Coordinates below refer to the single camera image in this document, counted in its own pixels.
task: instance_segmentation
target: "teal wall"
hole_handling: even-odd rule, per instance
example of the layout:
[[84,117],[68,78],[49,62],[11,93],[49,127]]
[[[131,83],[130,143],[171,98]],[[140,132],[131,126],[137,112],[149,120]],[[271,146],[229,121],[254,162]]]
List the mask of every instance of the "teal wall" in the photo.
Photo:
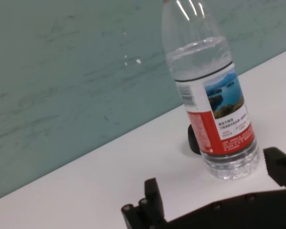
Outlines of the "teal wall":
[[[207,2],[239,73],[286,50],[286,0]],[[0,0],[0,197],[181,104],[161,11],[161,0]]]

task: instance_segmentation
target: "bottle cap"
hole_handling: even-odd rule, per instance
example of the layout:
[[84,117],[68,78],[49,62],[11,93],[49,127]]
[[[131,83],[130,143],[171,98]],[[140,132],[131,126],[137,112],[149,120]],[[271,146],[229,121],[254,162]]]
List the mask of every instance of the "bottle cap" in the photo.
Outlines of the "bottle cap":
[[189,128],[187,130],[187,133],[188,133],[189,144],[190,144],[191,150],[194,153],[201,155],[200,148],[199,148],[199,145],[198,145],[198,142],[197,142],[194,130],[192,128],[192,125],[189,126]]

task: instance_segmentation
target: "white table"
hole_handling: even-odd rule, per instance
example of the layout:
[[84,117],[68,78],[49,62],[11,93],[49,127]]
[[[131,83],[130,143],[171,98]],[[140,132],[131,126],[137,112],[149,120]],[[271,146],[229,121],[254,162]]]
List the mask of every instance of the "white table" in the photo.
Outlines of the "white table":
[[[240,81],[261,149],[286,152],[286,52]],[[0,229],[124,229],[121,207],[137,204],[153,177],[167,220],[223,198],[279,189],[263,159],[246,178],[212,177],[189,149],[188,125],[178,107],[1,198]]]

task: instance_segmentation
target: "plastic water bottle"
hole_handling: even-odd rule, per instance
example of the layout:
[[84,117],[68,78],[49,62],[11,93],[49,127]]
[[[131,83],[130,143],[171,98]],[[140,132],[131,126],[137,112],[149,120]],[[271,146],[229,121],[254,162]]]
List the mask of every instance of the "plastic water bottle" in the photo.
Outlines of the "plastic water bottle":
[[201,0],[164,0],[163,46],[207,169],[253,172],[259,150],[229,45]]

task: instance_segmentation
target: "black plastic part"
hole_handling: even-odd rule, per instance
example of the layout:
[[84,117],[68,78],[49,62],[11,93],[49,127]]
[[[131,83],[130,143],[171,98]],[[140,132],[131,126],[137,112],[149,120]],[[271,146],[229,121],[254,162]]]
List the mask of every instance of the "black plastic part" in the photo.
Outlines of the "black plastic part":
[[189,139],[189,144],[190,144],[190,148],[191,150],[196,153],[201,155],[200,153],[200,148],[199,148],[199,144],[197,142],[194,130],[192,128],[192,125],[189,126],[188,130],[187,130],[187,135],[188,135],[188,139]]
[[268,175],[279,185],[286,187],[286,154],[276,147],[264,149]]
[[146,199],[158,209],[160,215],[164,217],[163,203],[156,178],[146,180],[144,183]]
[[[269,176],[286,187],[286,154],[275,147],[265,149],[264,154]],[[122,208],[128,229],[286,228],[286,189],[221,200],[170,222],[164,219],[155,178],[145,182],[145,197],[137,207]]]

